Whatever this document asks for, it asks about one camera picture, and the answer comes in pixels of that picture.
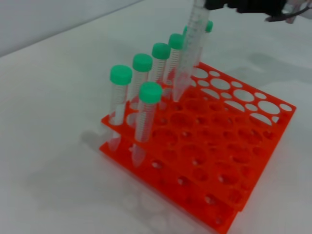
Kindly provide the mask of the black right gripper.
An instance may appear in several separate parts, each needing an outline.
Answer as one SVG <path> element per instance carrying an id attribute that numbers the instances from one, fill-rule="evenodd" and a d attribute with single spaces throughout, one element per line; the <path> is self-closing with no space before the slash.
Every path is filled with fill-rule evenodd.
<path id="1" fill-rule="evenodd" d="M 286 3 L 286 0 L 205 0 L 204 8 L 212 11 L 227 4 L 239 13 L 281 14 Z"/>

